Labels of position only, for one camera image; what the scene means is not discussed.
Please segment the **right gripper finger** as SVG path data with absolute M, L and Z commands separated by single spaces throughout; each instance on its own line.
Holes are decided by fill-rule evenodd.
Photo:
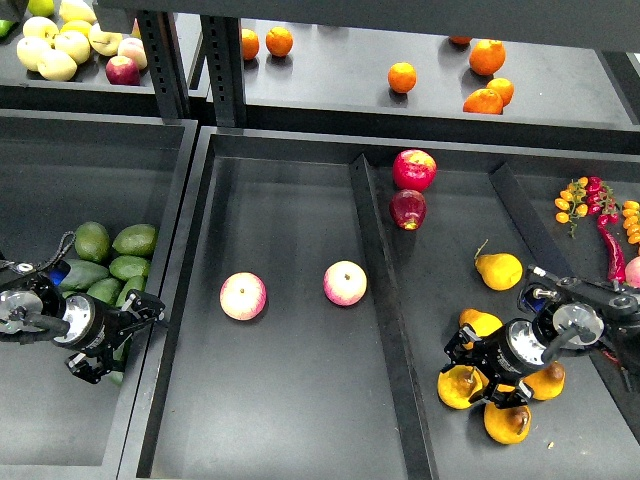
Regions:
M 463 324 L 444 347 L 449 361 L 440 369 L 442 374 L 455 366 L 471 366 L 479 368 L 484 361 L 482 350 L 476 352 L 476 346 L 482 347 L 484 340 L 475 332 L 470 324 Z
M 484 388 L 472 394 L 469 403 L 481 400 L 493 403 L 498 409 L 527 406 L 533 398 L 534 390 L 523 381 L 518 382 L 511 390 L 502 391 L 503 384 L 491 381 Z

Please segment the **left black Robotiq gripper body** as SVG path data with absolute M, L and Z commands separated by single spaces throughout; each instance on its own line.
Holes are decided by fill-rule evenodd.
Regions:
M 126 339 L 124 330 L 133 324 L 129 312 L 112 308 L 84 293 L 65 299 L 62 319 L 69 324 L 69 330 L 55 337 L 53 344 L 88 356 L 97 356 L 108 347 L 117 349 Z

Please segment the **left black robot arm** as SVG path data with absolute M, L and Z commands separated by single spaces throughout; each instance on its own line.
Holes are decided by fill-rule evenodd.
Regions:
M 72 354 L 65 361 L 75 377 L 90 384 L 126 362 L 114 357 L 131 336 L 164 322 L 165 304 L 156 296 L 130 289 L 120 307 L 87 293 L 64 296 L 62 281 L 71 275 L 64 256 L 75 234 L 63 234 L 54 255 L 41 263 L 1 260 L 1 340 L 20 345 L 50 342 Z

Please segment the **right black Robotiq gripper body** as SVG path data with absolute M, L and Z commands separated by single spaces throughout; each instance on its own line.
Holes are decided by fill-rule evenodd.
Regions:
M 524 378 L 545 367 L 546 345 L 536 335 L 532 321 L 516 318 L 477 342 L 478 369 L 489 380 L 485 395 L 498 395 L 500 385 L 512 386 L 511 394 L 532 395 Z

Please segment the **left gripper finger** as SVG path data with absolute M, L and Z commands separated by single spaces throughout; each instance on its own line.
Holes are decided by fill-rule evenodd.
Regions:
M 90 384 L 98 384 L 103 377 L 118 370 L 113 349 L 99 352 L 96 356 L 77 352 L 65 360 L 65 365 L 73 376 Z
M 165 304 L 155 295 L 130 289 L 124 303 L 114 308 L 115 335 L 125 336 L 147 325 L 164 321 Z

